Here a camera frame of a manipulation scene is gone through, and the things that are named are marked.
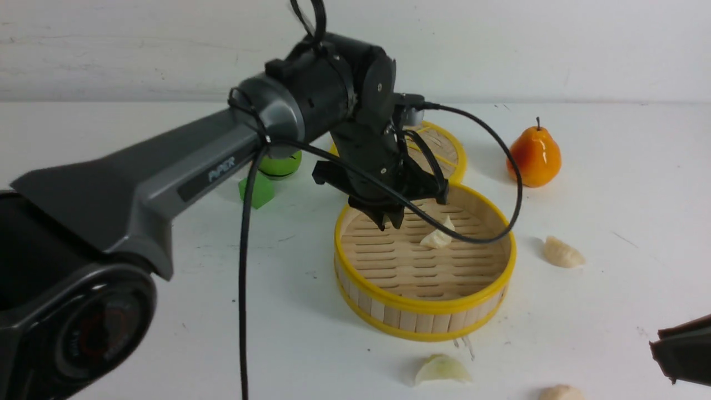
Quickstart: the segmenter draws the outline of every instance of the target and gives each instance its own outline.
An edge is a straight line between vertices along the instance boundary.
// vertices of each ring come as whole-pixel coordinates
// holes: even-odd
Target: white tabletop
[[[98,157],[223,107],[214,103],[0,103],[0,186],[29,169]],[[562,149],[549,185],[526,189],[519,256],[499,313],[470,336],[419,343],[362,322],[333,274],[333,226],[344,197],[311,180],[315,159],[276,183],[253,213],[247,278],[253,399],[533,400],[572,384],[588,400],[705,399],[672,386],[652,360],[656,330],[711,313],[711,105],[465,105],[511,143],[541,122]],[[503,153],[473,123],[431,112],[469,156],[464,183],[510,215]],[[326,146],[327,139],[320,145]],[[239,399],[237,244],[232,178],[175,220],[176,274],[156,279],[159,304],[138,350],[76,399]],[[309,235],[301,230],[309,225]],[[588,264],[540,256],[555,235]],[[434,353],[460,359],[474,382],[412,388]]]

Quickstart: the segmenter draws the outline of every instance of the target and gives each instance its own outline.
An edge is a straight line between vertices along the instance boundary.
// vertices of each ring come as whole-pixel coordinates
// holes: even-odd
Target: black object
[[[0,195],[0,399],[69,397],[121,364],[148,330],[147,265],[105,255],[29,201]]]
[[[660,340],[649,346],[672,384],[680,379],[711,386],[711,315],[660,330],[658,335]]]

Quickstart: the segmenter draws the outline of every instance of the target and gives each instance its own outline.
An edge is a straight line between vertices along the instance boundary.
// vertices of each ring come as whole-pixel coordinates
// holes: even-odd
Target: black cable
[[[280,140],[275,140],[272,142],[272,146],[279,146],[279,145],[296,147],[297,149],[304,150],[305,152],[309,152],[309,153],[314,154],[316,156],[322,157],[324,159],[327,159],[330,162],[333,162],[334,164],[337,164],[343,168],[351,170],[352,172],[356,173],[361,178],[365,179],[366,181],[370,182],[371,184],[377,186],[380,190],[384,191],[388,196],[390,196],[391,198],[396,200],[397,203],[410,209],[415,215],[417,215],[423,221],[425,221],[428,224],[435,227],[438,231],[442,231],[442,232],[446,233],[447,235],[451,236],[452,238],[463,241],[465,243],[473,243],[473,244],[493,243],[495,241],[501,240],[503,237],[508,235],[508,233],[511,231],[511,229],[513,227],[513,223],[509,223],[508,226],[506,226],[506,228],[500,234],[494,236],[493,238],[487,238],[487,239],[469,238],[468,236],[464,236],[461,233],[457,233],[457,232],[447,228],[446,226],[442,225],[440,222],[438,222],[438,220],[432,218],[429,214],[427,214],[426,212],[424,212],[423,210],[421,210],[420,208],[415,206],[410,200],[405,198],[403,195],[401,195],[400,193],[397,193],[393,188],[382,183],[377,178],[375,178],[373,175],[367,173],[365,170],[358,167],[357,165],[354,165],[354,164],[351,164],[350,162],[344,161],[340,157],[334,156],[333,154],[331,154],[327,151],[321,150],[318,147],[311,146],[310,144],[297,142],[296,140],[280,139]],[[520,202],[517,202],[516,210],[514,211],[514,216],[511,219],[512,221],[515,221],[515,218],[518,217],[519,210],[520,210]]]
[[[247,380],[247,240],[250,235],[250,215],[252,213],[252,194],[255,190],[257,170],[262,159],[269,151],[268,146],[261,148],[252,161],[250,173],[247,175],[245,185],[245,202],[242,209],[242,227],[240,228],[240,277],[239,277],[239,320],[240,320],[240,378],[242,381],[242,400],[250,397],[249,383]]]
[[[434,156],[434,153],[432,153],[432,150],[429,148],[424,139],[422,139],[422,136],[417,134],[414,130],[403,130],[402,133],[412,139],[417,147],[419,147],[419,150],[422,152],[422,155],[424,155],[424,158],[429,164],[429,168],[432,170],[432,175],[434,175],[434,178],[437,181],[437,188],[442,190],[442,187],[444,186],[444,174],[442,173],[442,168],[439,166],[437,158]]]
[[[311,5],[314,6],[316,27],[311,26],[308,20],[306,20],[306,17],[301,12],[298,0],[290,0],[290,3],[292,5],[292,10],[294,10],[294,14],[296,14],[299,22],[301,22],[308,35],[311,37],[310,41],[305,44],[310,48],[317,47],[322,41],[324,41],[324,36],[326,35],[326,6],[324,5],[323,0],[311,0]]]

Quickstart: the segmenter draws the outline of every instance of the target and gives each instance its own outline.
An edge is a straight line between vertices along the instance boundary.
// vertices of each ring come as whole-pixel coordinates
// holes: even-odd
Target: green cube
[[[247,178],[240,181],[240,199],[245,200],[245,190],[247,188]],[[269,203],[274,198],[274,184],[262,173],[257,173],[255,179],[255,190],[252,193],[252,207],[258,209]]]

